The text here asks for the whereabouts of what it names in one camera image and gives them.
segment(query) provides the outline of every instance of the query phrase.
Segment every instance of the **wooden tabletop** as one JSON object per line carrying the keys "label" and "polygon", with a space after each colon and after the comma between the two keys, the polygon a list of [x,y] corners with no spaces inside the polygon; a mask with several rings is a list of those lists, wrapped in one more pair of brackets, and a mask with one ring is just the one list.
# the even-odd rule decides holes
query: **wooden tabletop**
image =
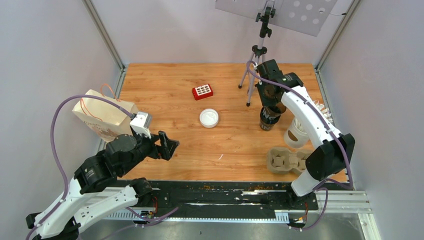
{"label": "wooden tabletop", "polygon": [[[294,116],[288,110],[271,131],[262,130],[258,92],[253,93],[251,105],[247,107],[248,78],[243,88],[238,88],[245,67],[243,63],[130,64],[120,99],[134,102],[140,111],[152,115],[152,133],[165,131],[180,145],[170,161],[146,158],[124,179],[295,180],[294,173],[274,174],[266,165],[270,148],[288,147],[283,134]],[[279,64],[279,67],[285,74],[296,73],[310,97],[323,102],[311,64]],[[213,96],[196,101],[192,88],[205,84],[210,84]],[[204,128],[199,120],[199,114],[208,108],[219,114],[219,123],[214,128]],[[310,141],[304,148],[313,150]],[[347,180],[344,171],[333,178]]]}

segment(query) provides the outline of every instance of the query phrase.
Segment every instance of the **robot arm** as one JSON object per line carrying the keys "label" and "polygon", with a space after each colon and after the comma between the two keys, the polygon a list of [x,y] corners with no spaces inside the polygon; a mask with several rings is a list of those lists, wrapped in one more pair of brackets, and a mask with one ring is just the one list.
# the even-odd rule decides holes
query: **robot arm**
{"label": "robot arm", "polygon": [[[33,240],[75,240],[97,221],[119,209],[137,204],[139,197],[152,191],[149,182],[145,178],[139,178],[119,193],[86,206],[90,199],[117,181],[117,177],[127,174],[146,157],[167,161],[171,159],[180,143],[169,139],[163,131],[159,131],[158,135],[151,134],[150,121],[148,113],[139,112],[134,115],[130,122],[133,136],[121,134],[107,143],[105,150],[87,158],[75,171],[64,200],[61,194],[45,211],[26,217],[28,228],[37,226]],[[61,202],[60,206],[39,224],[58,202]]]}
{"label": "robot arm", "polygon": [[[302,95],[307,102],[312,101],[299,77],[295,73],[284,75],[274,59],[258,65],[257,71],[262,78],[292,88]],[[324,179],[346,167],[342,151],[330,134],[331,132],[341,142],[350,163],[355,139],[350,133],[343,135],[330,122],[326,122],[329,126],[327,130],[317,113],[323,119],[325,117],[315,104],[312,104],[312,106],[317,111],[312,110],[307,102],[293,92],[270,83],[259,82],[256,87],[264,107],[279,106],[281,109],[282,105],[283,110],[288,108],[294,114],[306,130],[314,147],[314,152],[306,159],[305,171],[291,183],[292,191],[297,197],[311,193]]]}

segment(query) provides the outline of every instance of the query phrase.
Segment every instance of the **white wall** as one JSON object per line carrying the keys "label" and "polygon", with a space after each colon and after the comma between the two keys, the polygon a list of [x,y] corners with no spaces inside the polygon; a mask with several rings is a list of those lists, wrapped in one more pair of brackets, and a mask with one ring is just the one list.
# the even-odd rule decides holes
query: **white wall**
{"label": "white wall", "polygon": [[322,70],[382,239],[423,239],[424,1],[362,0]]}
{"label": "white wall", "polygon": [[[93,2],[126,64],[245,63],[259,41],[260,22],[217,10],[214,0]],[[332,13],[344,13],[351,2],[338,0]],[[267,59],[317,64],[342,18],[328,16],[318,37],[270,25]]]}
{"label": "white wall", "polygon": [[[49,138],[65,98],[116,84],[119,70],[80,0],[0,1],[1,239],[21,240],[25,217],[63,191]],[[69,177],[94,154],[99,138],[67,104],[56,146]]]}

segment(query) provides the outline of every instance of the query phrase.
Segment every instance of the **red block with white grid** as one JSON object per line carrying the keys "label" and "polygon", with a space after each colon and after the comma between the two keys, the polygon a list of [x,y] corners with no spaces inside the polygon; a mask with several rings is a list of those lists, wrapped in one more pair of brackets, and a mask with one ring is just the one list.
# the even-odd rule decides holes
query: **red block with white grid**
{"label": "red block with white grid", "polygon": [[191,91],[193,92],[193,96],[194,96],[194,99],[196,99],[196,101],[200,99],[205,99],[207,97],[211,97],[214,95],[214,92],[212,91],[212,87],[209,84],[193,87]]}

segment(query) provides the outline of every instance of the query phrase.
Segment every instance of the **paper bag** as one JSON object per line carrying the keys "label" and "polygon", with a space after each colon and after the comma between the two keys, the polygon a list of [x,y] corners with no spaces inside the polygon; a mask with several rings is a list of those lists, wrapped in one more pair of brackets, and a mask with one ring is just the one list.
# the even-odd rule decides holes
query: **paper bag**
{"label": "paper bag", "polygon": [[[92,89],[88,90],[86,95],[107,99],[133,114],[139,111],[133,102],[118,101],[111,97],[102,96]],[[133,135],[130,128],[130,118],[118,108],[104,101],[84,97],[83,104],[78,102],[73,107],[72,112],[105,142],[114,140],[120,134]]]}

